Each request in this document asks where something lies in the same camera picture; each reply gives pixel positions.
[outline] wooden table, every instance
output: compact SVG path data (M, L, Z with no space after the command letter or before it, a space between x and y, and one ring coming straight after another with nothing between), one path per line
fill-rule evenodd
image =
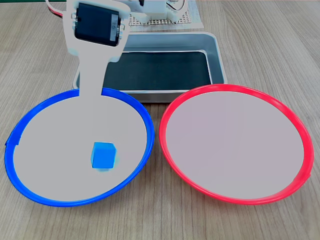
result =
M64 8L64 3L54 4ZM266 92L289 106L313 140L311 178L277 203L241 206L183 182L158 141L141 173L94 204L55 208L21 195L7 177L5 142L35 105L70 90L78 59L45 3L0 4L1 240L319 240L320 2L199 1L205 31L217 36L230 84ZM158 129L167 105L145 105Z

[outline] blue block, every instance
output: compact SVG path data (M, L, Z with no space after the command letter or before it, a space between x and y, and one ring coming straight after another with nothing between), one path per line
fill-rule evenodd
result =
M109 142L95 142L91 154L94 169L112 169L115 165L116 147Z

